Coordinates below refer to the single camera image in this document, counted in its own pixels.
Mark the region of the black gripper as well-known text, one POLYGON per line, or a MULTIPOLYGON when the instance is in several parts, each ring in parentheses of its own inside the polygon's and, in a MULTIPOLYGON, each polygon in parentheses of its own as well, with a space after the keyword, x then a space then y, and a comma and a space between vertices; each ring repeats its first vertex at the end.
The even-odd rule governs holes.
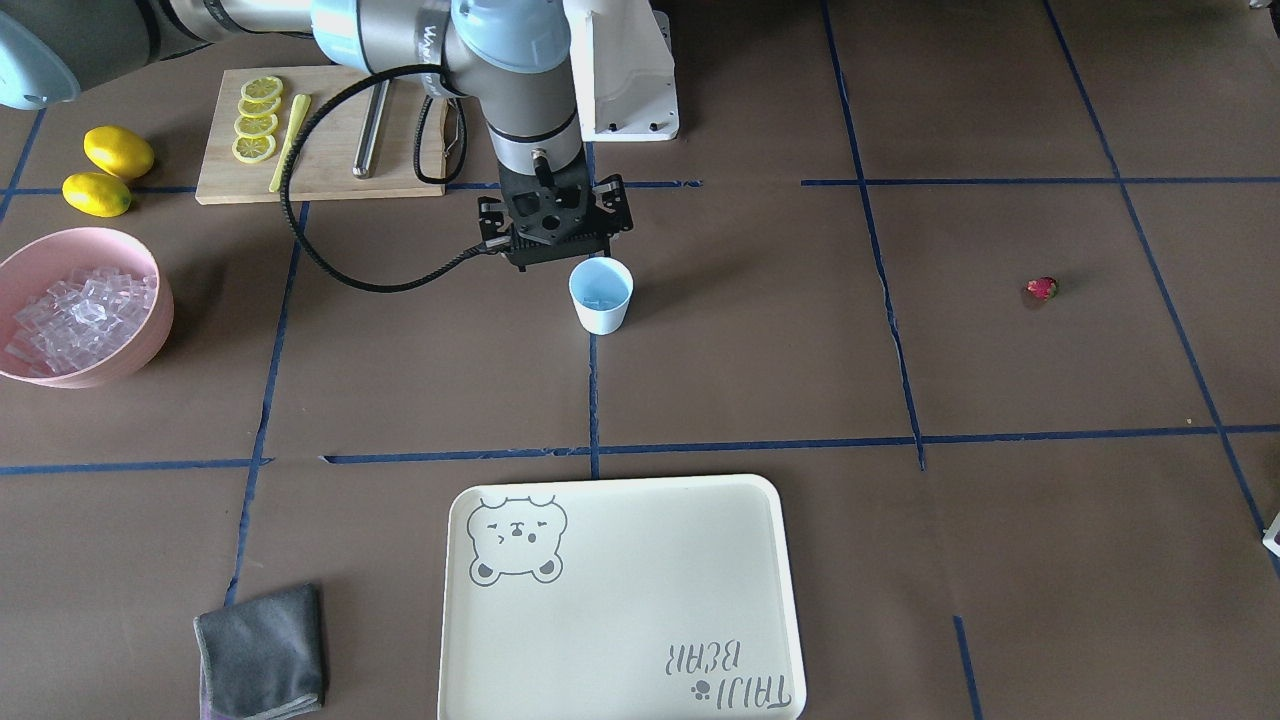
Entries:
POLYGON ((480 252, 502 255, 521 272, 568 258, 609 258, 617 236, 634 228, 625 178, 593 184, 585 165, 547 178, 549 184, 499 167, 500 197, 477 200, 480 252))

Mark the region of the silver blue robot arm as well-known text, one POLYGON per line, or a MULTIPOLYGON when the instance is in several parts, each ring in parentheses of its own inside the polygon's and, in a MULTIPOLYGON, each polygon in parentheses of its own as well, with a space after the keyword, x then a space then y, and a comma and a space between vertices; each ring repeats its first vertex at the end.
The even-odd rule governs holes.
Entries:
POLYGON ((429 100, 472 97, 499 164, 465 258, 518 268, 608 255, 631 231, 618 176, 591 181, 579 128, 570 23, 559 1, 5 1, 3 104, 70 102, 156 61, 247 35, 308 36, 364 78, 301 127, 306 141, 346 100, 417 77, 429 100))

